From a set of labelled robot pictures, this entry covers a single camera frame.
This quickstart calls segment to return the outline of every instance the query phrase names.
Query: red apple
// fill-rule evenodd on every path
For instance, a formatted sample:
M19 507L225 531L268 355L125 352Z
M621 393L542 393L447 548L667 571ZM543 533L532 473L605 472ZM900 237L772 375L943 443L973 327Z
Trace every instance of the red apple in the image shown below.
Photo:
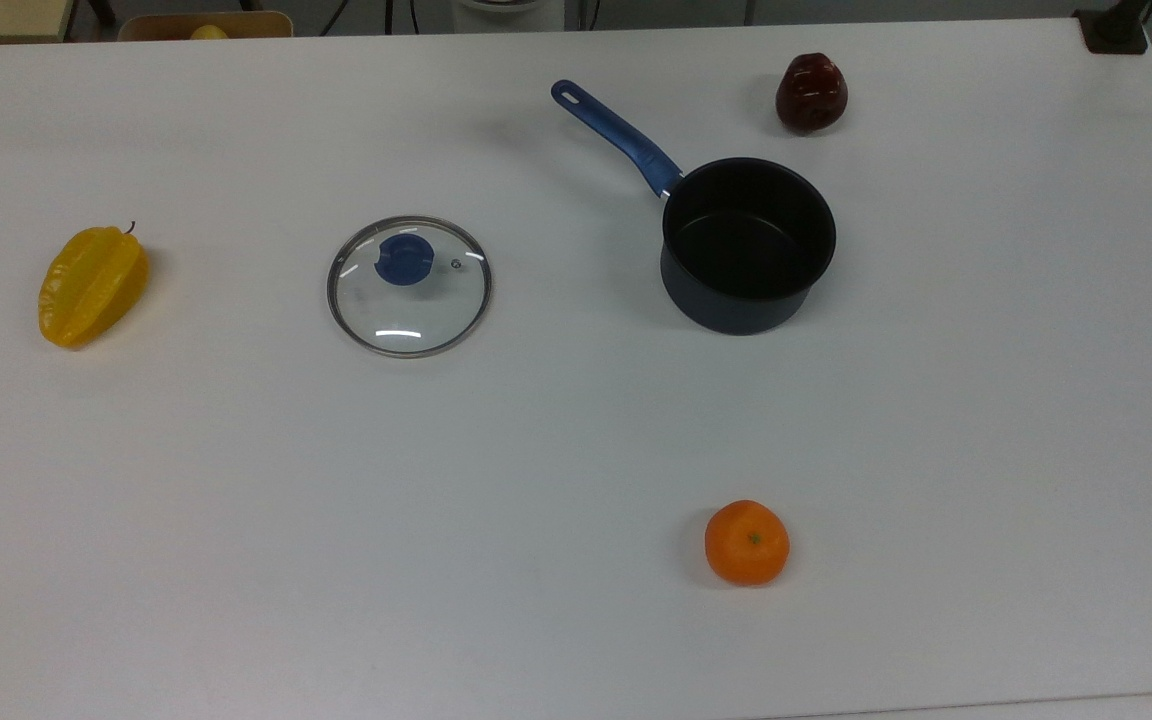
M776 89L776 116L795 132L827 128L847 108L847 82L838 65L820 53L798 55Z

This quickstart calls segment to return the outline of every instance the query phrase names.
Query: blue handle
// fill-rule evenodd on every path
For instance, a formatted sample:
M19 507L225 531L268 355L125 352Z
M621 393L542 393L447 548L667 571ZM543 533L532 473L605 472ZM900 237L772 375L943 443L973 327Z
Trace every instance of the blue handle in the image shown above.
M649 141L647 136L637 131L620 115L607 109L607 105L602 105L592 94L581 90L575 82L561 79L550 88L550 94L553 94L554 100L568 113L576 115L582 123L593 128L594 132L630 156L630 160L639 167L649 185L652 185L652 192L667 197L682 179L682 170L654 142Z

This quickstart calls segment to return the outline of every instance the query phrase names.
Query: cardboard box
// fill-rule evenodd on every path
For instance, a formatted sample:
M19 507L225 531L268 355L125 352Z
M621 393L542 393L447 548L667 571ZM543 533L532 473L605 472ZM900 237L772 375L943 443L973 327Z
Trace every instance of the cardboard box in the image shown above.
M120 41L189 40L200 26L219 26L229 37L291 37L291 18L274 10L141 15L118 31Z

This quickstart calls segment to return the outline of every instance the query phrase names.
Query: orange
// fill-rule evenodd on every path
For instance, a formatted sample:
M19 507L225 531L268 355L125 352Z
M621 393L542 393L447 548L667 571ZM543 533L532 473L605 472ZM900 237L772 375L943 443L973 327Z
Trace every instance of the orange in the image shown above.
M753 500L732 502L705 525L705 560L728 583L771 583L788 559L790 533L775 511Z

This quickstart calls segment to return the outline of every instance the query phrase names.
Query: yellow object in box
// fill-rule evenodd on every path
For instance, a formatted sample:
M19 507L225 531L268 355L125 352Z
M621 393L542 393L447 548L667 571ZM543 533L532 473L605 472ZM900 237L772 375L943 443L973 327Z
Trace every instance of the yellow object in box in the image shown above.
M82 346L131 310L147 281L150 258L131 229L86 228L47 268L38 291L38 329L60 347Z
M189 40L228 40L229 36L219 26L200 26L189 36Z

